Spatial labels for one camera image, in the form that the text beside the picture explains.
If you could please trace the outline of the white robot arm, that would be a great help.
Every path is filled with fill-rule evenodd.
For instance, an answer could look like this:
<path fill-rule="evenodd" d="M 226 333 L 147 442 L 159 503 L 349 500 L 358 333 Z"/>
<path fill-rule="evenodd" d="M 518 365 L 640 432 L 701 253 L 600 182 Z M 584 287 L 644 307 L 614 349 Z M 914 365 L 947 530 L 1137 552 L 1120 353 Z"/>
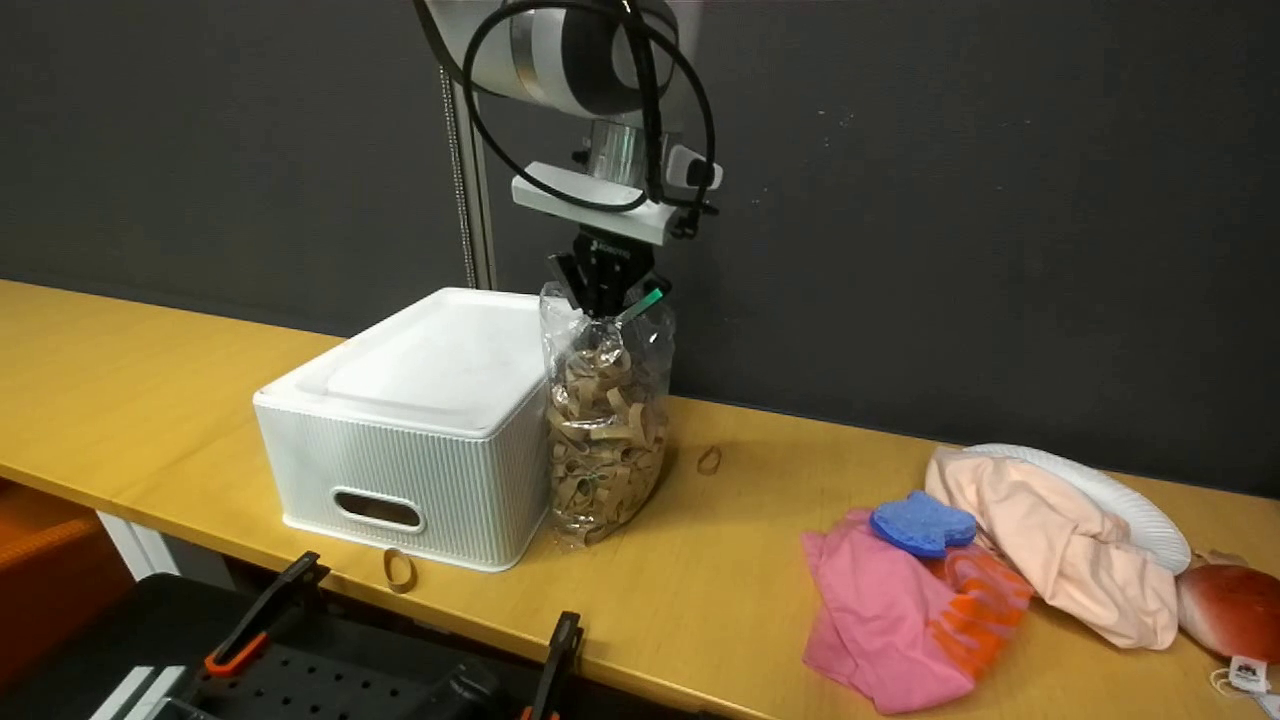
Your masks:
<path fill-rule="evenodd" d="M 477 88 L 597 125 L 575 168 L 518 165 L 486 130 L 512 168 L 512 198 L 582 226 L 556 268 L 589 316 L 629 305 L 675 221 L 659 105 L 692 28 L 696 10 L 675 0 L 496 0 L 460 43 L 472 125 Z"/>

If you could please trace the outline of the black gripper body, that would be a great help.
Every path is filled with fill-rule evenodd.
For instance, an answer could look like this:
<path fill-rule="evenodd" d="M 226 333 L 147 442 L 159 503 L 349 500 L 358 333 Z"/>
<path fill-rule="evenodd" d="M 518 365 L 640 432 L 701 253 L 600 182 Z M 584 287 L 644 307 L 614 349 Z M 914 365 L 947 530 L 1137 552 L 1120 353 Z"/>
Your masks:
<path fill-rule="evenodd" d="M 614 230 L 582 226 L 572 249 L 556 257 L 559 280 L 594 319 L 670 296 L 673 280 L 657 273 L 657 249 Z"/>

